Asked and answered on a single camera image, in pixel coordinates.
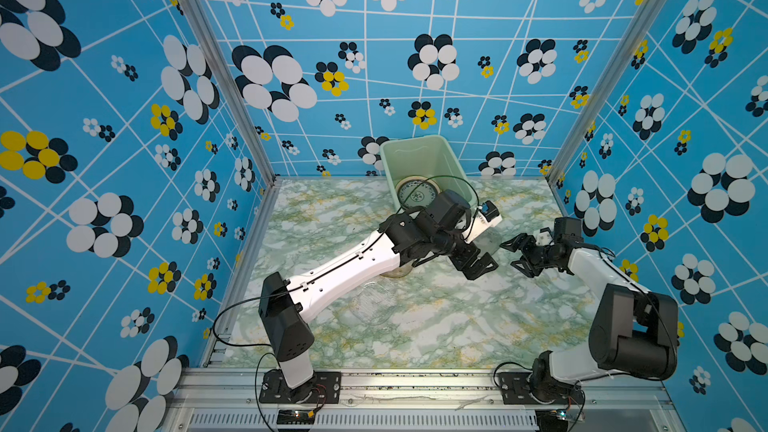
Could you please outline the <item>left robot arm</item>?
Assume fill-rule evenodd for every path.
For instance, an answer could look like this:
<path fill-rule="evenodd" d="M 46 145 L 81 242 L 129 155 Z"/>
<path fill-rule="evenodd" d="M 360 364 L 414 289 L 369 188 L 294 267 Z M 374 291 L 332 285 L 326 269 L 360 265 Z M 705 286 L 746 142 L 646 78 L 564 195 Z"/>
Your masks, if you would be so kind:
<path fill-rule="evenodd" d="M 442 256 L 466 279 L 475 280 L 498 264 L 474 240 L 501 220 L 493 202 L 472 207 L 457 192 L 446 190 L 425 207 L 389 216 L 369 236 L 321 266 L 290 278 L 278 272 L 267 276 L 258 311 L 285 385 L 294 391 L 315 382 L 310 323 L 334 301 L 377 276 Z"/>

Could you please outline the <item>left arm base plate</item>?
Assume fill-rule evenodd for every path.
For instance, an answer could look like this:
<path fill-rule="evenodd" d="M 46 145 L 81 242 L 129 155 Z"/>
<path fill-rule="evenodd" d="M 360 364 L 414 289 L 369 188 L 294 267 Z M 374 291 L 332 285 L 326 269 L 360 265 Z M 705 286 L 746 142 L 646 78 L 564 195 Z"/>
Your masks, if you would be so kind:
<path fill-rule="evenodd" d="M 259 402 L 266 404 L 337 404 L 341 392 L 342 373 L 317 371 L 305 384 L 296 388 L 287 385 L 279 369 L 266 372 L 259 389 Z"/>

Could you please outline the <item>pink glass plate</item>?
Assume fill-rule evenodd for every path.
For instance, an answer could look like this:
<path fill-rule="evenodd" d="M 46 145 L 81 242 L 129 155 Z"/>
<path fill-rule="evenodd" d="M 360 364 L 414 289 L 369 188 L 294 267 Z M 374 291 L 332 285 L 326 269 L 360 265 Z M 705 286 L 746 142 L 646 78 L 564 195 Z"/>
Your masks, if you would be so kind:
<path fill-rule="evenodd" d="M 408 262 L 393 270 L 382 273 L 382 276 L 390 279 L 401 279 L 401 278 L 407 277 L 412 271 L 413 271 L 413 265 L 411 262 Z"/>

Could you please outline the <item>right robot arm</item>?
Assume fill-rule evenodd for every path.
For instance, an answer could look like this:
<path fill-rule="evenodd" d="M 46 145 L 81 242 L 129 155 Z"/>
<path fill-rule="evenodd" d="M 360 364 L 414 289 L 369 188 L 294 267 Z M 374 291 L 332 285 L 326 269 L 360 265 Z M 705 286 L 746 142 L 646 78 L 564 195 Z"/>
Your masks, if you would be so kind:
<path fill-rule="evenodd" d="M 511 263 L 528 278 L 553 269 L 579 278 L 599 300 L 586 341 L 534 361 L 528 383 L 541 402 L 570 396 L 585 382 L 614 375 L 665 381 L 678 365 L 678 305 L 633 281 L 608 251 L 584 241 L 581 221 L 560 217 L 537 235 L 521 233 L 500 244 L 520 257 Z"/>

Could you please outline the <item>clear glass plate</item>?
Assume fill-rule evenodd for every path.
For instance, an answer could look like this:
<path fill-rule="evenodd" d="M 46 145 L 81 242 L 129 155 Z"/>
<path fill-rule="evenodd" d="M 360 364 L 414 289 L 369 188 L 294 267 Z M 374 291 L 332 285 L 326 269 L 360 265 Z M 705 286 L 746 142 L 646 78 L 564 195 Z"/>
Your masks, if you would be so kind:
<path fill-rule="evenodd" d="M 379 325 L 396 311 L 396 294 L 388 283 L 369 282 L 357 290 L 351 309 L 361 322 Z"/>
<path fill-rule="evenodd" d="M 493 256 L 503 241 L 502 234 L 496 228 L 488 228 L 475 237 L 472 243 L 479 248 L 480 254 L 488 253 Z"/>

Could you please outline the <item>blue floral ceramic plate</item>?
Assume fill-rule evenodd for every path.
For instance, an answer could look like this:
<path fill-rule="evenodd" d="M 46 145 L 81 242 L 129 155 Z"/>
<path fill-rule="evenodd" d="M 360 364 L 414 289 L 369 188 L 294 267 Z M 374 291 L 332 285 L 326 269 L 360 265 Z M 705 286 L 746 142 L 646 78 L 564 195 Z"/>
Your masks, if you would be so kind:
<path fill-rule="evenodd" d="M 403 209 L 426 208 L 442 192 L 434 179 L 407 176 L 395 187 L 395 197 Z"/>

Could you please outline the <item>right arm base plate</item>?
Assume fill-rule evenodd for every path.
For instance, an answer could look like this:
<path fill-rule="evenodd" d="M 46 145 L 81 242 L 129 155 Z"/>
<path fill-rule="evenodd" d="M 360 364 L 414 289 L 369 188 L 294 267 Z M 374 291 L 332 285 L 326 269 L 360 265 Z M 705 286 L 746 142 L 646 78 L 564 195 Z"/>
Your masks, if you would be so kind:
<path fill-rule="evenodd" d="M 582 392 L 574 384 L 545 377 L 536 379 L 528 372 L 500 372 L 494 378 L 505 405 L 581 405 Z"/>

